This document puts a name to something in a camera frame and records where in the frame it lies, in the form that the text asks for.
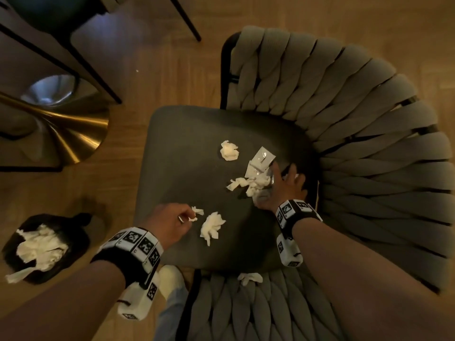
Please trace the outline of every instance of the chair leg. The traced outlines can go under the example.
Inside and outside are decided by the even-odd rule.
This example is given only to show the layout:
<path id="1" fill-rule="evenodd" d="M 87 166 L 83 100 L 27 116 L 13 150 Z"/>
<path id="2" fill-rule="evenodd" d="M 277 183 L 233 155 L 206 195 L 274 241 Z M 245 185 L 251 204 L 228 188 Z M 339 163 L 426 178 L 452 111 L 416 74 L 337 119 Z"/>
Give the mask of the chair leg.
<path id="1" fill-rule="evenodd" d="M 193 23 L 191 22 L 190 18 L 188 15 L 185 13 L 185 10 L 182 8 L 178 0 L 171 0 L 172 4 L 176 8 L 176 10 L 179 12 L 180 16 L 183 18 L 187 26 L 190 28 L 191 32 L 193 33 L 194 37 L 196 37 L 196 40 L 200 42 L 202 40 L 201 35 L 199 32 L 196 30 L 194 27 Z"/>
<path id="2" fill-rule="evenodd" d="M 7 35 L 8 37 L 10 37 L 11 39 L 15 40 L 16 42 L 22 44 L 27 49 L 30 49 L 31 51 L 33 51 L 34 53 L 38 54 L 39 56 L 45 58 L 49 62 L 55 64 L 57 67 L 65 70 L 66 72 L 70 73 L 71 75 L 75 76 L 76 78 L 79 78 L 79 73 L 77 73 L 77 71 L 75 71 L 74 69 L 71 69 L 70 67 L 68 67 L 63 62 L 61 62 L 61 61 L 57 60 L 55 57 L 49 55 L 46 51 L 38 48 L 36 45 L 34 45 L 33 43 L 29 42 L 28 40 L 20 37 L 18 34 L 15 34 L 13 31 L 11 31 L 6 26 L 3 26 L 2 24 L 0 24 L 0 32 L 5 34 L 5 35 Z"/>
<path id="3" fill-rule="evenodd" d="M 117 104 L 121 104 L 122 100 L 119 96 L 109 87 L 109 85 L 103 80 L 102 77 L 94 70 L 94 68 L 88 63 L 85 58 L 77 51 L 77 49 L 71 44 L 69 38 L 59 38 L 54 36 L 57 42 L 60 43 L 69 53 L 81 64 L 82 67 L 95 79 L 97 83 L 115 100 Z"/>

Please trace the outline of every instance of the jeans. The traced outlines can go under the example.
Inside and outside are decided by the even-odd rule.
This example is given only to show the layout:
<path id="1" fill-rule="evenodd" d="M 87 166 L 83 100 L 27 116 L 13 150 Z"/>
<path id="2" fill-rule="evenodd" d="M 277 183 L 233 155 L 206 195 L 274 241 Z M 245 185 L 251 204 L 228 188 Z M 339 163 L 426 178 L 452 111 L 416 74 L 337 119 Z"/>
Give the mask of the jeans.
<path id="1" fill-rule="evenodd" d="M 154 341 L 175 341 L 175 334 L 187 298 L 188 291 L 185 287 L 171 292 L 166 301 L 166 308 L 158 316 Z"/>

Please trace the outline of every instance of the white sock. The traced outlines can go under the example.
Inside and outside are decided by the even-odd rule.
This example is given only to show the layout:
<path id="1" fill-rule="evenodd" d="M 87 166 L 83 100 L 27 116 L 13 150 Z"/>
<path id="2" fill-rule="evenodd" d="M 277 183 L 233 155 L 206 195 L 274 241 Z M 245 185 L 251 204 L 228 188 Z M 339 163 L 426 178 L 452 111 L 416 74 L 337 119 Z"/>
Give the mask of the white sock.
<path id="1" fill-rule="evenodd" d="M 183 275 L 174 265 L 163 266 L 158 275 L 160 276 L 159 290 L 166 300 L 173 290 L 185 287 Z"/>

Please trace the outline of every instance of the black wristband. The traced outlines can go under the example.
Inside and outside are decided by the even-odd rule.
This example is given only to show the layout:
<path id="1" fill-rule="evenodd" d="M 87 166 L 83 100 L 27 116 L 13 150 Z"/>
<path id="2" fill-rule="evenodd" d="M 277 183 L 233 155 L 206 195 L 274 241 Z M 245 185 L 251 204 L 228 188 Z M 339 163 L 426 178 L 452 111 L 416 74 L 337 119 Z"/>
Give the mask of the black wristband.
<path id="1" fill-rule="evenodd" d="M 125 288 L 138 282 L 143 289 L 147 289 L 162 253 L 163 248 L 154 235 L 145 229 L 131 227 L 117 232 L 100 246 L 91 262 L 111 262 L 125 277 Z"/>
<path id="2" fill-rule="evenodd" d="M 315 218 L 322 221 L 319 214 L 303 200 L 284 201 L 277 209 L 275 216 L 280 225 L 281 233 L 287 239 L 292 239 L 292 229 L 295 223 L 304 218 Z"/>

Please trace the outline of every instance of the forearm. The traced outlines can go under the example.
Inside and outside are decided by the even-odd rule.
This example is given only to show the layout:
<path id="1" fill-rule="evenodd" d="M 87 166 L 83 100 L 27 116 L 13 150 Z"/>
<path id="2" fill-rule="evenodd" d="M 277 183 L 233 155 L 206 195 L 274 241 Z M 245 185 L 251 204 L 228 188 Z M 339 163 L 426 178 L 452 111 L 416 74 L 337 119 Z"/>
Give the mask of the forearm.
<path id="1" fill-rule="evenodd" d="M 0 320 L 3 339 L 90 341 L 124 289 L 114 264 L 95 261 Z"/>
<path id="2" fill-rule="evenodd" d="M 293 237 L 355 339 L 453 339 L 439 298 L 378 253 L 316 219 L 296 223 Z"/>

